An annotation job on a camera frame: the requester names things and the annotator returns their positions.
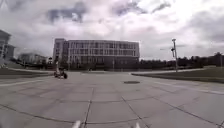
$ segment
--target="grass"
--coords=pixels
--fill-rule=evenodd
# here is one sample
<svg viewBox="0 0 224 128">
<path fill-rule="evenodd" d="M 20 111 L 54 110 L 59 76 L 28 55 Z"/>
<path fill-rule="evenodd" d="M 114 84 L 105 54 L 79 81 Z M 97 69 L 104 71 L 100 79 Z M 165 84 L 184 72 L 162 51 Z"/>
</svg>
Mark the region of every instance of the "grass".
<svg viewBox="0 0 224 128">
<path fill-rule="evenodd" d="M 177 77 L 212 77 L 224 78 L 224 68 L 209 68 L 204 70 L 163 73 L 160 75 L 177 76 Z"/>
<path fill-rule="evenodd" d="M 172 72 L 160 74 L 132 74 L 136 76 L 155 77 L 175 80 L 191 80 L 203 82 L 224 83 L 224 68 L 209 68 L 187 72 Z"/>
<path fill-rule="evenodd" d="M 16 71 L 6 68 L 0 69 L 0 79 L 33 78 L 48 75 L 50 74 L 41 72 Z"/>
</svg>

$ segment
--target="building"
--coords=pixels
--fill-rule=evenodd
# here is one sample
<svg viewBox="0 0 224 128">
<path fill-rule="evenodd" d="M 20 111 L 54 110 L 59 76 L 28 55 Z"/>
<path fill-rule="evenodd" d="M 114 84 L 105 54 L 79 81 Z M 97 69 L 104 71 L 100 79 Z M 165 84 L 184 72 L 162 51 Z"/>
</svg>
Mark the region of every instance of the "building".
<svg viewBox="0 0 224 128">
<path fill-rule="evenodd" d="M 68 68 L 132 69 L 139 56 L 139 43 L 127 41 L 55 39 L 53 50 L 53 61 Z"/>
<path fill-rule="evenodd" d="M 19 55 L 18 59 L 26 64 L 42 64 L 43 61 L 46 62 L 47 57 L 35 53 L 22 53 Z"/>
<path fill-rule="evenodd" d="M 7 44 L 6 46 L 6 51 L 5 51 L 5 59 L 12 59 L 14 58 L 14 49 L 15 47 Z"/>
<path fill-rule="evenodd" d="M 4 63 L 6 46 L 8 45 L 8 41 L 10 39 L 10 34 L 0 30 L 0 65 Z"/>
</svg>

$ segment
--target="overcast sky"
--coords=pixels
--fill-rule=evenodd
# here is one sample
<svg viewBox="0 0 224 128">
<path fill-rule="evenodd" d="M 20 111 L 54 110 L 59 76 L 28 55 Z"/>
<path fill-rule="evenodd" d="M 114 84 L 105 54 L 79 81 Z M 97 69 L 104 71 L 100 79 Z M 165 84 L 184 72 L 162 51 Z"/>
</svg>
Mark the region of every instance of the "overcast sky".
<svg viewBox="0 0 224 128">
<path fill-rule="evenodd" d="M 52 56 L 54 38 L 138 41 L 145 59 L 173 59 L 172 38 L 179 57 L 224 49 L 223 0 L 3 1 L 0 29 L 20 52 Z"/>
</svg>

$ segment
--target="road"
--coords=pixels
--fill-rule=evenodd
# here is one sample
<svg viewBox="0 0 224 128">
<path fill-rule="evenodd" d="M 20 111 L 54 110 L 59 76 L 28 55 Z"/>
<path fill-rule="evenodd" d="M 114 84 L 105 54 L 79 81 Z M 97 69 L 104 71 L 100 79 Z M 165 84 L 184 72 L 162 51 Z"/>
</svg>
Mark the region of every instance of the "road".
<svg viewBox="0 0 224 128">
<path fill-rule="evenodd" d="M 221 128 L 223 108 L 223 84 L 77 72 L 0 80 L 2 128 Z"/>
</svg>

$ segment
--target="person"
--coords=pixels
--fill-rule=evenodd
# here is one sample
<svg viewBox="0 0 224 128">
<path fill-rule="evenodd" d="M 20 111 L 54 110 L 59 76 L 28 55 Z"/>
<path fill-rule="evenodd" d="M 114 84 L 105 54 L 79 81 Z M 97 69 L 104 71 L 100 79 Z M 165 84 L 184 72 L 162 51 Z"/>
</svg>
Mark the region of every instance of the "person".
<svg viewBox="0 0 224 128">
<path fill-rule="evenodd" d="M 59 63 L 58 61 L 56 62 L 56 74 L 59 74 L 60 70 L 59 70 Z"/>
</svg>

